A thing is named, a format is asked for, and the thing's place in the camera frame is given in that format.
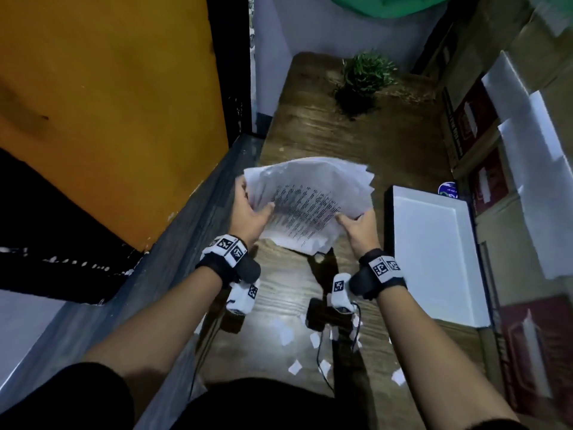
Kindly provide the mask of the person's left hand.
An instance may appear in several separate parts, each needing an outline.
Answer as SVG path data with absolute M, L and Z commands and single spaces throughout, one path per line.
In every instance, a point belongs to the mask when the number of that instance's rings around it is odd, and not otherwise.
M 246 187 L 245 177 L 243 175 L 237 177 L 228 234 L 240 238 L 250 249 L 258 241 L 266 225 L 255 224 L 253 217 L 255 211 L 249 204 Z

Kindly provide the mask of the person's right hand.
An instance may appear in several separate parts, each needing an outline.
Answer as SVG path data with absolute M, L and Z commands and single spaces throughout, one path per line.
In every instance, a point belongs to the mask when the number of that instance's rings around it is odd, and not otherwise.
M 344 229 L 356 260 L 368 252 L 382 249 L 378 238 L 375 210 L 368 209 L 358 218 L 359 224 L 355 228 Z

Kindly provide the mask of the stack of printed paper sheets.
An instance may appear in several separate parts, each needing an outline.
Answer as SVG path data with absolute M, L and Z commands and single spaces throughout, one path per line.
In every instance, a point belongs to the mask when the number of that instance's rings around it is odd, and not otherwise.
M 366 165 L 329 157 L 244 170 L 254 211 L 275 204 L 260 238 L 310 256 L 328 252 L 338 240 L 336 213 L 357 218 L 372 208 L 374 176 Z

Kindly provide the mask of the person's right forearm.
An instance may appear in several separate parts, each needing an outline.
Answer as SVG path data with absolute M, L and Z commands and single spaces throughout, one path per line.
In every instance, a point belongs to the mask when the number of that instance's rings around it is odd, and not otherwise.
M 528 430 L 461 348 L 403 286 L 376 298 L 422 419 L 430 430 Z

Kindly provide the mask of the person's left forearm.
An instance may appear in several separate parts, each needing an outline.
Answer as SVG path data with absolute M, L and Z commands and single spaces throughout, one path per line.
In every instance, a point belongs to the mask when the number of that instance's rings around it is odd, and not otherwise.
M 140 310 L 84 356 L 112 369 L 145 407 L 222 289 L 208 267 L 198 267 L 158 301 Z

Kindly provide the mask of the white rectangular tray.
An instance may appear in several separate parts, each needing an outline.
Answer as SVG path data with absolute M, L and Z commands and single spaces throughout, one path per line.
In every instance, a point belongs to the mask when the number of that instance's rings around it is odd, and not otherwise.
M 475 232 L 467 202 L 391 186 L 384 194 L 384 250 L 407 288 L 433 319 L 491 326 Z

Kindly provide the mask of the small green potted plant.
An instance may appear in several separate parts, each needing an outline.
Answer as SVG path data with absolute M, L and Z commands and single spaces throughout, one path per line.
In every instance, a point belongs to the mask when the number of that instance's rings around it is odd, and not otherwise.
M 377 92 L 396 83 L 398 68 L 374 51 L 363 51 L 342 63 L 342 82 L 333 96 L 341 112 L 354 120 L 374 107 Z

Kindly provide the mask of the cardboard box with red label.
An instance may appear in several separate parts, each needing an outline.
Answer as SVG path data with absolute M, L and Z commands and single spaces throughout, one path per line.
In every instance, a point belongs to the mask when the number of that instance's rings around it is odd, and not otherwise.
M 455 178 L 467 175 L 499 136 L 500 120 L 483 84 L 483 76 L 481 73 L 476 78 L 456 107 L 447 87 L 440 92 L 443 106 L 440 126 Z
M 476 216 L 486 212 L 510 192 L 502 158 L 503 153 L 497 147 L 469 173 L 469 188 Z
M 505 397 L 519 414 L 573 430 L 573 304 L 565 295 L 494 313 Z

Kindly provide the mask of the orange door panel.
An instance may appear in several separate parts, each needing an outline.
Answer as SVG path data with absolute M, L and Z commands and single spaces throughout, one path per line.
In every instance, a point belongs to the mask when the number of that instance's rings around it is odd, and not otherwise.
M 148 251 L 229 149 L 207 0 L 0 0 L 0 147 Z

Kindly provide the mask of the person's black clothing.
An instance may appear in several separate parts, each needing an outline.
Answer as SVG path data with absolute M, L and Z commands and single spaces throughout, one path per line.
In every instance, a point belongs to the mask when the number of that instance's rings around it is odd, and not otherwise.
M 0 430 L 134 430 L 125 380 L 93 362 L 67 366 L 0 414 Z M 218 383 L 190 401 L 169 430 L 369 430 L 335 398 L 266 378 Z

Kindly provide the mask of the white paper sheets on boxes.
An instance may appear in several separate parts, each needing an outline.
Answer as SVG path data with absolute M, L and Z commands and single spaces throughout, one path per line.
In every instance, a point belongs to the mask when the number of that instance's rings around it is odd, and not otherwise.
M 573 276 L 573 155 L 542 90 L 529 92 L 507 51 L 482 83 L 500 119 L 527 230 L 547 279 Z

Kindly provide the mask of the green cloth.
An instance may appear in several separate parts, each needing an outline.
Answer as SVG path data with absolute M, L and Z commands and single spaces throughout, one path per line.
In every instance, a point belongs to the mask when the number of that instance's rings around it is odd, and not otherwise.
M 375 19 L 395 19 L 447 2 L 448 0 L 331 0 L 353 13 Z

